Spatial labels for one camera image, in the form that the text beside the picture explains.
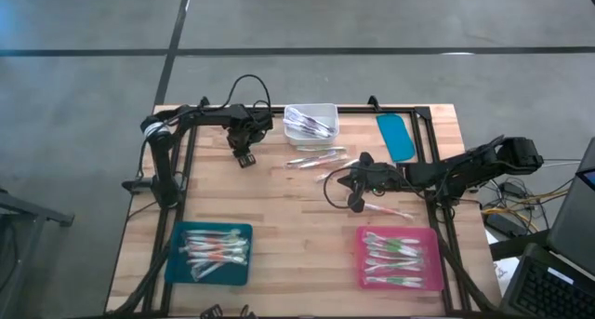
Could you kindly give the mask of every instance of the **laptop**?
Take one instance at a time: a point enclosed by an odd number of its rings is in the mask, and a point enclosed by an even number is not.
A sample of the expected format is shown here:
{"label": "laptop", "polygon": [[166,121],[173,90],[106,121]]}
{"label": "laptop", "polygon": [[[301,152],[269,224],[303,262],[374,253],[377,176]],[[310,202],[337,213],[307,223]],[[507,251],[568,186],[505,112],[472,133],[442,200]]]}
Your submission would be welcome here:
{"label": "laptop", "polygon": [[547,247],[528,245],[500,309],[537,318],[595,318],[595,138],[591,140]]}

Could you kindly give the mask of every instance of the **yellow cable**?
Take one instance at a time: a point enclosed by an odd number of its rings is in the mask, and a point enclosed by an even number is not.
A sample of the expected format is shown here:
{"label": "yellow cable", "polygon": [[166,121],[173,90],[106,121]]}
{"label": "yellow cable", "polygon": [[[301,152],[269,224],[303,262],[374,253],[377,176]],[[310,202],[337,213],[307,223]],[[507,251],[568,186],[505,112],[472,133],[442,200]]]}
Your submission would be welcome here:
{"label": "yellow cable", "polygon": [[526,222],[529,224],[529,226],[530,226],[530,227],[533,227],[533,229],[534,229],[536,232],[539,232],[539,229],[537,228],[537,226],[535,226],[535,225],[534,225],[534,223],[533,223],[533,222],[529,221],[529,219],[528,219],[527,217],[525,217],[524,215],[520,214],[520,213],[519,213],[519,212],[517,212],[517,211],[514,211],[514,210],[508,210],[508,209],[506,209],[506,208],[490,208],[490,209],[487,209],[487,210],[485,210],[485,211],[482,211],[482,213],[483,213],[483,214],[487,214],[487,215],[490,215],[490,214],[498,214],[498,213],[510,213],[510,214],[512,214],[512,215],[515,215],[515,216],[517,216],[517,217],[519,217],[519,218],[521,218],[521,219],[525,220],[525,221],[526,221]]}
{"label": "yellow cable", "polygon": [[532,197],[523,199],[523,200],[517,202],[516,204],[514,204],[513,206],[509,206],[509,208],[513,208],[513,207],[519,206],[521,204],[529,203],[529,202],[531,202],[531,201],[533,201],[535,199],[550,198],[550,197],[553,198],[554,196],[556,198],[558,198],[558,197],[563,196],[563,195],[565,195],[567,193],[568,193],[568,190],[563,190],[563,191],[560,191],[560,192],[557,192],[557,193],[544,193],[544,194],[535,195],[535,196],[532,196]]}
{"label": "yellow cable", "polygon": [[527,217],[525,217],[524,215],[520,214],[519,212],[517,212],[516,210],[513,210],[512,208],[515,206],[519,206],[525,203],[529,203],[531,201],[534,201],[536,199],[541,199],[541,198],[558,198],[558,197],[562,197],[563,195],[568,193],[568,189],[566,190],[562,190],[560,192],[556,192],[556,193],[543,193],[543,194],[537,194],[528,198],[525,198],[521,201],[516,202],[514,205],[512,206],[508,206],[508,207],[493,207],[493,208],[488,208],[484,211],[482,211],[483,214],[496,214],[496,213],[510,213],[512,215],[515,215],[517,217],[519,217],[520,219],[523,219],[524,221],[527,222],[527,224],[529,225],[529,227],[533,227],[533,229],[536,232],[539,232],[539,229],[537,229],[537,227],[534,225],[533,222],[531,222]]}

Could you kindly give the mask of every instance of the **laptop keyboard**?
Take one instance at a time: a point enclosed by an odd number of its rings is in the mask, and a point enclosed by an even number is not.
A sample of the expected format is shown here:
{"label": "laptop keyboard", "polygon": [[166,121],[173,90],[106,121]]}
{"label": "laptop keyboard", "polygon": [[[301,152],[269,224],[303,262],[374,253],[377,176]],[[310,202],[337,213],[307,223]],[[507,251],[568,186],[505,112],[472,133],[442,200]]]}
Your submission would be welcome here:
{"label": "laptop keyboard", "polygon": [[538,318],[595,318],[595,298],[534,263],[514,305]]}

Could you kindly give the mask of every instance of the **monitor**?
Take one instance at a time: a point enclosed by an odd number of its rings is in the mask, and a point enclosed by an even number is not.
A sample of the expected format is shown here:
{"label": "monitor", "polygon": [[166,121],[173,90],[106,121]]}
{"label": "monitor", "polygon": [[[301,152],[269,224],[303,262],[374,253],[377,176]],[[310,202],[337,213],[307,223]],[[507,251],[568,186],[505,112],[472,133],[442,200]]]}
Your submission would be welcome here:
{"label": "monitor", "polygon": [[595,138],[591,139],[558,217],[548,245],[585,271],[595,274]]}

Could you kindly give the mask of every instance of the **pink tray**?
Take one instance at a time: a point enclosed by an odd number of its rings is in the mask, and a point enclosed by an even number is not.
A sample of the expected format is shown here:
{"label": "pink tray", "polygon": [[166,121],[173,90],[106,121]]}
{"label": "pink tray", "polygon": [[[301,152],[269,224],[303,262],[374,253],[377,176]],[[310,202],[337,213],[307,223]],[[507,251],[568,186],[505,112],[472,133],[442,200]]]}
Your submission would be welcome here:
{"label": "pink tray", "polygon": [[[407,237],[420,241],[416,248],[423,251],[424,268],[421,272],[399,271],[400,276],[422,277],[424,286],[421,288],[412,288],[407,286],[397,286],[393,284],[366,284],[364,282],[366,274],[365,260],[367,257],[367,244],[364,243],[365,233],[372,232],[384,237]],[[356,231],[355,258],[357,259],[357,280],[361,288],[364,289],[398,289],[398,290],[431,290],[441,291],[444,288],[443,270],[440,263],[440,251],[438,250],[438,238],[436,232],[431,228],[401,228],[401,227],[373,227],[362,226]]]}

